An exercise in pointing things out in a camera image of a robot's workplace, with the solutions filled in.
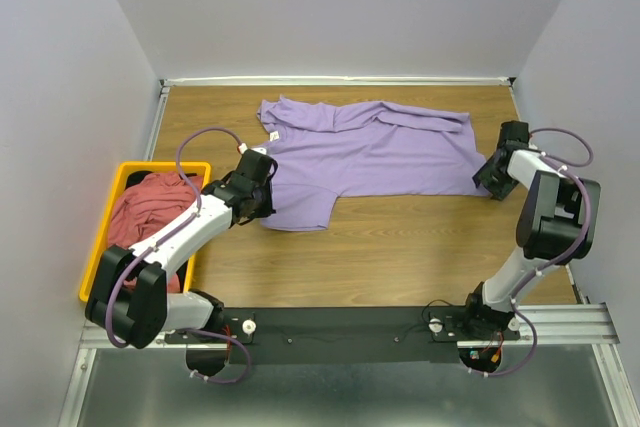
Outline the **purple t shirt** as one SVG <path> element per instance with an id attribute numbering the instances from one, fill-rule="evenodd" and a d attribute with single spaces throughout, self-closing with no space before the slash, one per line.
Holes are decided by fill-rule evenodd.
<path id="1" fill-rule="evenodd" d="M 286 97 L 262 102 L 264 147 L 278 170 L 264 227 L 328 228 L 336 201 L 367 196 L 486 196 L 485 163 L 467 113 L 368 101 L 345 106 Z"/>

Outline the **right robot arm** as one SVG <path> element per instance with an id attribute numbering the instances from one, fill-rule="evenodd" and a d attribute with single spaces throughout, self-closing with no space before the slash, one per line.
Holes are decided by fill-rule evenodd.
<path id="1" fill-rule="evenodd" d="M 529 124 L 501 124 L 496 150 L 474 174 L 493 200 L 518 185 L 527 195 L 516 225 L 516 247 L 503 266 L 467 296 L 462 326 L 470 334 L 505 331 L 517 305 L 549 273 L 584 258 L 595 235 L 601 186 L 530 143 Z"/>

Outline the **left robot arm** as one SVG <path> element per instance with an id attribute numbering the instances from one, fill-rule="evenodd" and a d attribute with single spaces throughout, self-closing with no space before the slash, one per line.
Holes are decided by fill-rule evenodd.
<path id="1" fill-rule="evenodd" d="M 160 231 L 128 249 L 106 249 L 86 302 L 86 319 L 119 344 L 138 349 L 162 332 L 220 332 L 222 302 L 190 289 L 170 293 L 169 281 L 214 237 L 275 212 L 271 180 L 277 168 L 264 148 L 250 149 L 235 170 L 206 185 L 192 206 Z"/>

